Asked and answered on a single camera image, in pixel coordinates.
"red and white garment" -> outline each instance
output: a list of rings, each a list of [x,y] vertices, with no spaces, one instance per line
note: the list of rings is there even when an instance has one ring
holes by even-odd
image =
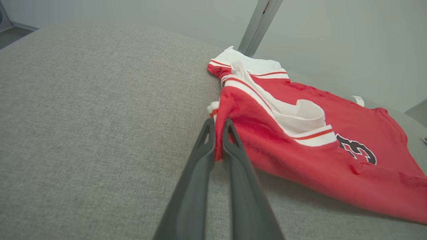
[[[254,167],[360,208],[427,223],[427,177],[387,110],[291,82],[278,62],[232,47],[208,70],[223,86],[208,107],[216,160],[230,118]]]

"gray fabric surface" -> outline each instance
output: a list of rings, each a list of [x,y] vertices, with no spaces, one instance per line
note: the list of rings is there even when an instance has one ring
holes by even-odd
[[[150,239],[218,99],[221,51],[146,26],[52,27],[0,50],[0,239]],[[426,239],[258,173],[288,240]],[[229,239],[229,217],[217,163],[206,239]]]

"jersey logo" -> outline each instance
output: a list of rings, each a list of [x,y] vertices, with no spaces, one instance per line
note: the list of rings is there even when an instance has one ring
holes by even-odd
[[[339,141],[339,147],[350,153],[354,159],[361,161],[367,160],[372,164],[377,164],[377,158],[375,157],[375,154],[365,145],[359,143],[358,141],[343,138],[338,133],[336,134],[336,139]]]

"clothing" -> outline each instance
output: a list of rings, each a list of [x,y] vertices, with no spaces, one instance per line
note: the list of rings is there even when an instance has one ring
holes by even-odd
[[[360,208],[427,223],[427,177],[387,110],[291,82],[278,62],[232,47],[208,70],[224,87],[208,108],[216,160],[230,118],[254,167]]]

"gray wall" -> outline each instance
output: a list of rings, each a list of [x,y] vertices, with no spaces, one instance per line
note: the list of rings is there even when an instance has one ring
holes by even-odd
[[[426,2],[285,0],[255,55],[281,62],[321,89],[404,112],[427,98]],[[223,48],[239,45],[256,3],[3,0],[12,21],[30,26],[147,23]]]

